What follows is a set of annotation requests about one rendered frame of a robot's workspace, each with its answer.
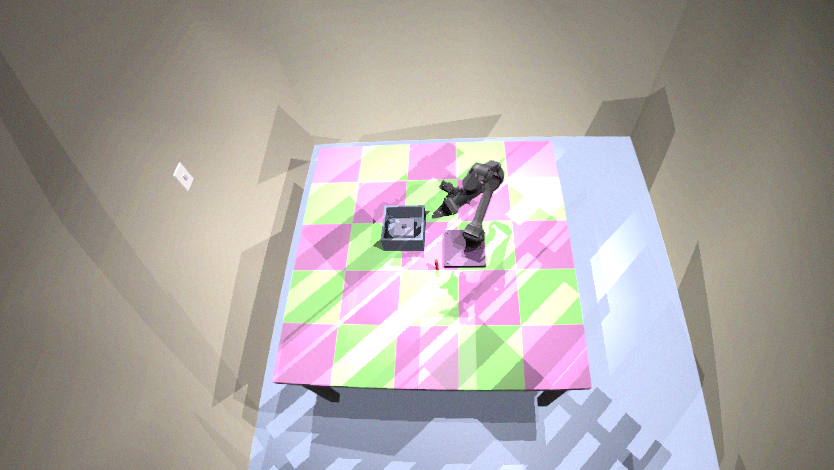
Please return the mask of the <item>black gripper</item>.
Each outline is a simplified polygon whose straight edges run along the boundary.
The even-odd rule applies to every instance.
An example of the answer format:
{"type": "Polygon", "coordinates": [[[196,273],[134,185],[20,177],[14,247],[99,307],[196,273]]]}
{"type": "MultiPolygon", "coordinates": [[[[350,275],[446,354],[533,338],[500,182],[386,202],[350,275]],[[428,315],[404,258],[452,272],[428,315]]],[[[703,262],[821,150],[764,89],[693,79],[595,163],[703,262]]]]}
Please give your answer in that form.
{"type": "Polygon", "coordinates": [[[450,194],[446,195],[446,198],[444,197],[443,203],[433,212],[433,215],[431,216],[433,219],[455,215],[458,213],[461,206],[472,200],[471,196],[464,187],[460,188],[453,198],[449,195],[450,194]]]}

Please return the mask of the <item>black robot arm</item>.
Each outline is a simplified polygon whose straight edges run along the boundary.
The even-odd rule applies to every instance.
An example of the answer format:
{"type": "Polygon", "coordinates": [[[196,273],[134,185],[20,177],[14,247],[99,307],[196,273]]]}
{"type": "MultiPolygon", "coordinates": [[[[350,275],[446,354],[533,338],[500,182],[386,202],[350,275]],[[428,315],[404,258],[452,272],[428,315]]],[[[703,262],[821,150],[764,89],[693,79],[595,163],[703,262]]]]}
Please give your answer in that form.
{"type": "MultiPolygon", "coordinates": [[[[468,250],[482,249],[481,243],[485,241],[486,234],[483,229],[483,221],[489,208],[492,194],[502,185],[504,175],[505,172],[501,167],[501,163],[489,160],[489,162],[484,164],[476,162],[463,178],[463,187],[472,199],[483,193],[473,221],[466,226],[462,234],[464,239],[466,239],[468,250]]],[[[453,183],[446,182],[445,180],[439,185],[439,188],[450,194],[449,196],[452,198],[459,191],[460,187],[458,187],[454,187],[453,183]]]]}

